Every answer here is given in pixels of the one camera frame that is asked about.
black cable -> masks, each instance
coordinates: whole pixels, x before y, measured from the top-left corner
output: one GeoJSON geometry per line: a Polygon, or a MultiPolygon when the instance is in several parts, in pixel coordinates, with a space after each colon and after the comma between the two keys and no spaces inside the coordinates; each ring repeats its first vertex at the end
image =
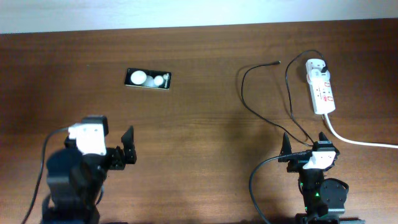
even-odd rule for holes
{"type": "Polygon", "coordinates": [[[44,169],[45,147],[46,147],[46,145],[47,145],[49,139],[51,138],[51,136],[53,136],[54,134],[60,133],[60,132],[62,132],[62,131],[67,131],[67,130],[68,130],[68,128],[61,128],[61,129],[55,130],[55,131],[51,132],[51,133],[45,138],[45,141],[44,141],[44,144],[43,144],[43,148],[42,148],[42,157],[40,158],[40,172],[39,172],[39,176],[38,176],[38,178],[37,178],[35,191],[34,191],[34,193],[33,193],[32,202],[30,203],[30,207],[29,207],[29,209],[28,209],[28,211],[27,211],[27,213],[26,213],[26,215],[25,215],[25,218],[24,218],[23,221],[21,222],[22,224],[24,224],[24,223],[27,221],[27,219],[29,218],[29,215],[30,215],[30,213],[32,212],[33,206],[34,206],[35,201],[36,201],[37,192],[39,191],[39,185],[40,185],[40,181],[41,181],[41,179],[42,179],[43,169],[44,169]]]}
{"type": "MultiPolygon", "coordinates": [[[[290,135],[292,138],[294,138],[296,141],[298,141],[299,143],[301,143],[301,144],[303,144],[303,145],[305,145],[305,146],[312,146],[312,145],[310,145],[310,144],[307,144],[307,143],[305,143],[305,142],[302,142],[302,141],[300,141],[300,140],[298,140],[295,136],[293,136],[288,130],[286,130],[284,127],[282,127],[281,125],[279,125],[279,124],[276,124],[276,123],[273,123],[272,121],[270,121],[270,120],[268,120],[267,118],[265,118],[265,117],[263,117],[263,116],[261,116],[261,115],[259,115],[258,113],[256,113],[254,110],[252,110],[247,104],[246,104],[246,102],[244,101],[244,98],[243,98],[243,84],[244,84],[244,79],[246,78],[246,75],[252,70],[252,69],[255,69],[255,68],[258,68],[258,67],[265,67],[265,66],[270,66],[270,65],[278,65],[278,64],[280,64],[280,61],[277,61],[277,62],[272,62],[272,63],[267,63],[267,64],[263,64],[263,65],[257,65],[257,66],[254,66],[254,67],[252,67],[252,68],[249,68],[249,70],[247,70],[245,73],[244,73],[244,75],[243,75],[243,79],[242,79],[242,85],[241,85],[241,98],[242,98],[242,103],[243,103],[243,106],[246,108],[246,109],[248,109],[250,112],[252,112],[252,113],[254,113],[257,117],[259,117],[259,118],[261,118],[262,120],[264,120],[264,121],[266,121],[267,123],[269,123],[269,124],[272,124],[272,125],[274,125],[274,126],[277,126],[278,128],[281,128],[281,129],[283,129],[288,135],[290,135]]],[[[289,94],[289,101],[290,101],[290,111],[292,111],[292,102],[291,102],[291,100],[290,100],[290,91],[289,91],[289,87],[287,87],[287,89],[288,89],[288,94],[289,94]]],[[[304,132],[304,134],[306,135],[306,136],[308,136],[308,134],[300,127],[300,129],[304,132]]]]}
{"type": "Polygon", "coordinates": [[[306,137],[308,137],[312,144],[314,143],[314,141],[312,140],[312,138],[307,134],[307,132],[301,127],[301,125],[298,124],[298,122],[296,121],[296,119],[293,116],[293,107],[292,107],[292,98],[290,97],[290,89],[289,89],[289,84],[287,83],[287,70],[289,69],[290,65],[295,62],[299,57],[301,57],[302,55],[308,53],[308,52],[316,52],[319,56],[321,56],[322,60],[325,62],[325,66],[322,68],[322,72],[326,72],[328,70],[328,65],[326,63],[326,60],[323,58],[323,55],[321,54],[321,52],[317,51],[317,50],[306,50],[304,52],[302,52],[301,54],[299,54],[298,56],[296,56],[286,67],[286,71],[285,71],[285,80],[286,80],[286,89],[287,89],[287,94],[289,96],[289,104],[290,104],[290,117],[292,118],[293,122],[301,129],[301,131],[306,135],[306,137]]]}
{"type": "Polygon", "coordinates": [[[97,202],[95,203],[95,205],[98,205],[101,202],[102,197],[104,196],[104,193],[105,193],[105,187],[104,187],[104,185],[102,185],[101,193],[100,193],[99,198],[98,198],[97,202]]]}
{"type": "Polygon", "coordinates": [[[261,218],[265,221],[266,224],[271,224],[271,222],[266,218],[266,216],[265,216],[265,215],[263,214],[263,212],[260,210],[260,208],[259,208],[259,206],[258,206],[258,204],[257,204],[257,202],[256,202],[256,199],[254,198],[254,195],[253,195],[252,182],[253,182],[254,174],[257,172],[258,169],[260,169],[260,167],[262,167],[264,164],[266,164],[266,163],[269,162],[269,161],[273,161],[273,160],[275,160],[275,159],[286,158],[286,157],[294,157],[294,156],[302,155],[302,154],[306,154],[306,152],[296,152],[296,153],[292,153],[292,154],[289,154],[289,155],[272,157],[272,158],[270,158],[270,159],[267,159],[267,160],[265,160],[265,161],[262,161],[262,162],[261,162],[260,164],[258,164],[258,165],[256,166],[256,168],[254,168],[254,170],[251,172],[251,174],[250,174],[250,179],[249,179],[250,197],[251,197],[251,200],[253,201],[254,207],[255,207],[256,210],[259,212],[261,218]]]}

wooden table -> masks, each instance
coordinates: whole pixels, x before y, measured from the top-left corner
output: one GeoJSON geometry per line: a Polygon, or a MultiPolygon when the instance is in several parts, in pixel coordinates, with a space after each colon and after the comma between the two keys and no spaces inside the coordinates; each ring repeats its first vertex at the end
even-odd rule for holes
{"type": "MultiPolygon", "coordinates": [[[[19,223],[30,204],[46,135],[105,114],[108,146],[135,127],[138,161],[108,172],[101,222],[236,223],[258,220],[248,191],[253,168],[278,155],[283,131],[304,135],[289,118],[284,71],[307,49],[325,55],[336,131],[357,141],[398,143],[398,20],[298,22],[169,29],[102,30],[0,36],[0,223],[19,223]],[[169,91],[123,85],[128,67],[173,73],[169,91]]],[[[341,151],[327,173],[350,185],[345,217],[367,223],[398,219],[398,151],[341,142],[313,113],[304,63],[289,71],[297,121],[341,151]]],[[[66,134],[51,139],[47,157],[66,134]]],[[[293,151],[307,147],[295,142],[293,151]]],[[[261,209],[273,220],[304,213],[297,174],[273,162],[254,180],[261,209]]],[[[42,179],[28,223],[38,223],[49,193],[42,179]]]]}

